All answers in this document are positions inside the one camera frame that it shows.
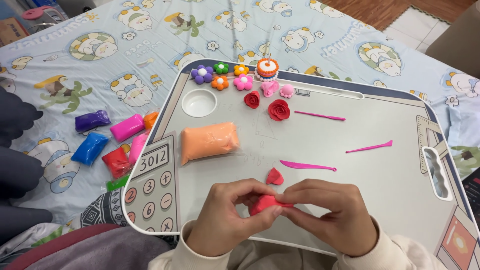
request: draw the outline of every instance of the cardboard box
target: cardboard box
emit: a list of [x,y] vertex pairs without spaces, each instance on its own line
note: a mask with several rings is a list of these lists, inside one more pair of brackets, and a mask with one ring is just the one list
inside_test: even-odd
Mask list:
[[28,35],[27,30],[17,19],[10,17],[5,20],[0,20],[0,47],[20,40]]

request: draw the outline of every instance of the pink sculpting tool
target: pink sculpting tool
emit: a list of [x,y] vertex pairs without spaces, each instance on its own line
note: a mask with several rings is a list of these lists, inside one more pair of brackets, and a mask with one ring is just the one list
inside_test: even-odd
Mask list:
[[360,149],[356,149],[356,150],[350,150],[350,151],[346,151],[345,153],[365,151],[365,150],[370,150],[370,149],[375,149],[375,148],[380,148],[380,147],[385,147],[385,146],[392,146],[392,144],[393,144],[393,140],[390,140],[388,143],[384,143],[384,144],[381,144],[381,145],[375,145],[375,146],[369,146],[369,147],[360,148]]
[[294,169],[327,169],[336,172],[336,168],[320,166],[320,165],[313,165],[313,164],[306,164],[306,163],[296,163],[291,161],[280,160],[280,163],[283,165],[294,168]]
[[313,116],[318,116],[318,117],[330,118],[330,119],[333,119],[333,120],[341,120],[341,121],[345,121],[345,120],[346,120],[346,119],[343,118],[343,117],[326,116],[326,115],[321,115],[321,114],[316,114],[316,113],[311,113],[311,112],[303,112],[303,111],[298,111],[298,110],[296,110],[295,112],[296,112],[296,113],[303,113],[303,114],[313,115]]

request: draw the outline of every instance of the lap desk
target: lap desk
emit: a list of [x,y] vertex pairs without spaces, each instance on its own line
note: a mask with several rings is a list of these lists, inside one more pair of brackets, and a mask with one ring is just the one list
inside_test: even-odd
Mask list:
[[[266,98],[257,79],[252,90],[238,91],[233,85],[235,63],[230,62],[225,62],[229,64],[229,73],[224,74],[230,85],[222,91],[212,88],[210,83],[198,85],[190,76],[198,65],[216,63],[218,60],[196,60],[177,76],[123,191],[123,211],[133,228],[152,235],[179,234],[186,221],[198,217],[212,184],[244,178],[265,181],[275,167],[285,179],[282,185],[273,186],[277,192],[305,178],[355,184],[369,213],[388,234],[410,237],[440,260],[450,258],[448,262],[453,265],[447,265],[449,269],[467,270],[473,264],[479,269],[475,259],[480,256],[478,228],[471,220],[472,213],[437,117],[423,100],[393,89],[287,71],[279,71],[277,81],[294,86],[292,98],[283,98],[278,92]],[[249,67],[253,73],[255,67]],[[208,108],[204,108],[213,110],[207,116],[191,117],[182,109],[183,98],[195,89],[213,93],[214,97],[209,97],[210,103],[205,105]],[[261,96],[256,109],[243,101],[253,90]],[[288,103],[288,119],[270,119],[267,107],[275,99]],[[346,120],[294,113],[295,110]],[[182,129],[223,122],[236,124],[240,149],[180,166]],[[389,140],[393,140],[391,147],[345,153]],[[337,170],[293,169],[280,160]],[[440,195],[434,182],[438,182]],[[315,216],[328,212],[313,205],[296,207]],[[241,216],[249,216],[245,206],[239,205],[237,210]],[[252,239],[330,255],[335,252],[283,216]]]

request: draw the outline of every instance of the plastic wrapper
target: plastic wrapper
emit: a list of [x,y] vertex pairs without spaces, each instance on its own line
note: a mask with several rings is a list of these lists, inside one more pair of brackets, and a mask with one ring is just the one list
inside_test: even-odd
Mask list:
[[77,132],[85,132],[98,126],[108,124],[111,124],[111,121],[105,110],[98,110],[96,112],[75,117],[75,130]]
[[221,155],[240,148],[237,127],[232,122],[199,128],[184,128],[181,132],[181,164],[189,160]]
[[160,109],[149,110],[147,112],[147,114],[144,116],[144,123],[145,123],[146,129],[152,129],[159,113],[160,113]]
[[145,129],[144,119],[137,113],[112,126],[110,131],[118,142],[123,142],[143,129]]
[[149,132],[145,132],[133,138],[132,146],[130,147],[130,154],[128,155],[128,161],[131,164],[135,164],[137,162],[140,152],[142,152],[142,149],[147,142],[148,133]]
[[102,157],[113,178],[118,179],[128,173],[132,165],[128,162],[123,148],[119,147]]
[[129,177],[130,177],[130,175],[127,174],[127,175],[124,175],[124,176],[120,177],[117,180],[107,181],[105,183],[105,186],[107,187],[107,191],[113,191],[117,188],[121,188],[121,187],[125,186],[127,184],[127,181],[128,181]]
[[108,138],[98,133],[90,133],[85,141],[80,144],[77,151],[72,155],[72,161],[81,162],[91,166],[100,152],[107,144]]

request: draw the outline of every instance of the green clay flower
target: green clay flower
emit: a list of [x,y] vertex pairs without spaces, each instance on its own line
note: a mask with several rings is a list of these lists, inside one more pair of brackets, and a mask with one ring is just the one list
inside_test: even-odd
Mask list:
[[218,62],[218,64],[213,65],[213,69],[217,74],[227,74],[228,72],[228,64],[224,64],[223,62]]

